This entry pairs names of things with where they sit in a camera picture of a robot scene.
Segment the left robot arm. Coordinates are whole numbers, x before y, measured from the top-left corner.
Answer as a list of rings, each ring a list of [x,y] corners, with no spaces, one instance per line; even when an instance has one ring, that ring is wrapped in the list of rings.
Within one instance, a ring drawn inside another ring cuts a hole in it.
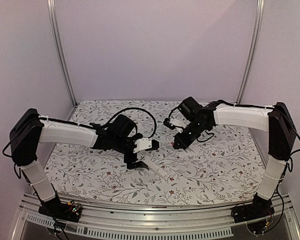
[[[151,139],[141,133],[131,136],[136,124],[120,114],[107,126],[69,123],[40,116],[35,108],[29,108],[12,128],[9,146],[13,162],[21,168],[38,198],[45,202],[45,209],[53,216],[64,213],[64,205],[56,200],[57,194],[38,162],[40,143],[60,143],[89,147],[94,150],[114,150],[124,154],[124,162],[137,160],[137,153],[152,148]]]

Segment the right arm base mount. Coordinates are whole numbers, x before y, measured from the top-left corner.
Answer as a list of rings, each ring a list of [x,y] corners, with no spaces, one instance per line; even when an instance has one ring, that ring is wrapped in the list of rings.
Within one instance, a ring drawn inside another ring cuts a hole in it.
[[[252,203],[240,203],[231,209],[235,223],[246,222],[273,215],[275,213],[272,201],[255,195]]]

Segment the right aluminium corner post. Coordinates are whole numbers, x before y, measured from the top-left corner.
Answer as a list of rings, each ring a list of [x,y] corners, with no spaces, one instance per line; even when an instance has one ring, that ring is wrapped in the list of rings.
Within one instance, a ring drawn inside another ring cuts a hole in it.
[[[246,89],[248,86],[251,70],[252,70],[253,63],[254,63],[255,54],[257,51],[260,32],[261,32],[261,28],[262,28],[264,8],[265,8],[265,1],[258,0],[256,2],[254,25],[253,25],[253,30],[252,30],[252,37],[251,37],[251,41],[250,41],[248,56],[247,56],[246,64],[244,67],[239,91],[238,91],[236,101],[235,101],[237,104],[241,104],[243,102],[243,98],[244,98],[244,95],[245,95],[245,92],[246,92]]]

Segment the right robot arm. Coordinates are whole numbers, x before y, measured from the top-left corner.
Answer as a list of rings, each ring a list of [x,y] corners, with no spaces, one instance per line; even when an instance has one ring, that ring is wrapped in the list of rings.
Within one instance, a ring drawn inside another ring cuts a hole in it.
[[[269,200],[290,163],[297,139],[287,106],[239,106],[223,100],[183,100],[164,120],[172,129],[179,162],[172,173],[185,181],[173,193],[189,203],[250,201],[252,218],[268,210]]]

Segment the aluminium corner post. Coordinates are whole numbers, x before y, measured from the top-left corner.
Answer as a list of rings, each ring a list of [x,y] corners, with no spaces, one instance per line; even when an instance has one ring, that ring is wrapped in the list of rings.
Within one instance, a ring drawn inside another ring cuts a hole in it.
[[[52,36],[55,44],[56,54],[59,61],[61,74],[63,77],[63,81],[67,90],[67,94],[69,96],[70,102],[73,107],[76,107],[78,105],[75,92],[73,89],[73,85],[71,83],[68,66],[62,46],[62,40],[60,35],[60,30],[58,26],[58,18],[57,18],[57,11],[56,11],[56,1],[55,0],[47,0],[47,9],[49,14],[49,21],[52,31]]]
[[[265,8],[265,1],[258,0],[256,2],[254,25],[253,25],[253,30],[252,30],[252,37],[251,37],[251,41],[250,41],[248,56],[247,56],[246,64],[244,67],[239,91],[238,91],[236,101],[235,101],[237,104],[241,104],[243,102],[243,98],[244,98],[244,95],[245,95],[245,92],[246,92],[246,89],[248,86],[251,70],[252,70],[253,63],[254,63],[255,54],[257,51],[260,32],[261,32],[261,28],[262,28],[264,8]]]

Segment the white remote control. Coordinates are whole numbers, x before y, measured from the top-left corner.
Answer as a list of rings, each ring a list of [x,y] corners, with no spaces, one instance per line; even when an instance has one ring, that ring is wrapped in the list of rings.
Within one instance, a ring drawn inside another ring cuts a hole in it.
[[[169,180],[170,175],[168,174],[168,172],[166,172],[163,168],[161,168],[158,164],[156,164],[152,160],[143,158],[140,160],[140,162],[143,164],[144,167],[146,167],[148,170],[158,175],[165,181]]]

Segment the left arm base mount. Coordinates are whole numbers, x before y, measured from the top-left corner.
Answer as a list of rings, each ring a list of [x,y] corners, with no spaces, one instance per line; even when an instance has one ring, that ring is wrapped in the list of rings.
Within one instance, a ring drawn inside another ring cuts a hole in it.
[[[48,201],[41,200],[38,213],[57,220],[78,223],[82,214],[82,205],[74,200],[67,203],[61,202],[56,196]]]

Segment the left aluminium corner post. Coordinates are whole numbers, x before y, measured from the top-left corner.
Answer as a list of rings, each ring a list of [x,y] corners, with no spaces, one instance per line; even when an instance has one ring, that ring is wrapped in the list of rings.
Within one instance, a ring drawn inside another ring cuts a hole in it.
[[[49,14],[49,21],[52,31],[52,36],[55,44],[56,54],[59,61],[61,74],[63,77],[63,81],[67,90],[67,94],[69,96],[70,102],[73,107],[76,107],[78,105],[75,92],[73,89],[73,85],[71,83],[68,66],[62,46],[62,40],[60,35],[60,30],[58,26],[58,18],[57,18],[57,11],[56,11],[56,1],[55,0],[47,0],[47,9]]]

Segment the floral patterned table mat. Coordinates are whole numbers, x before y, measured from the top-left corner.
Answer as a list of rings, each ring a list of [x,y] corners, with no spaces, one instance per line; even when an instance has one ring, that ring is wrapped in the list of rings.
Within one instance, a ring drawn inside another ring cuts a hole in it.
[[[152,171],[139,168],[128,170],[123,155],[113,151],[92,150],[87,147],[57,144],[45,165],[45,174],[59,193],[83,198],[106,200],[119,203],[142,205],[209,205],[191,200],[185,203],[177,199],[173,189],[183,187],[185,181],[173,175],[190,161],[178,161],[177,150],[173,148],[173,131],[163,121],[176,109],[173,101],[141,100],[91,100],[82,101],[71,120],[89,124],[105,124],[115,113],[123,113],[137,124],[138,132],[145,137],[154,135],[159,149],[143,151],[138,157],[150,159],[163,168],[170,178],[162,179]]]

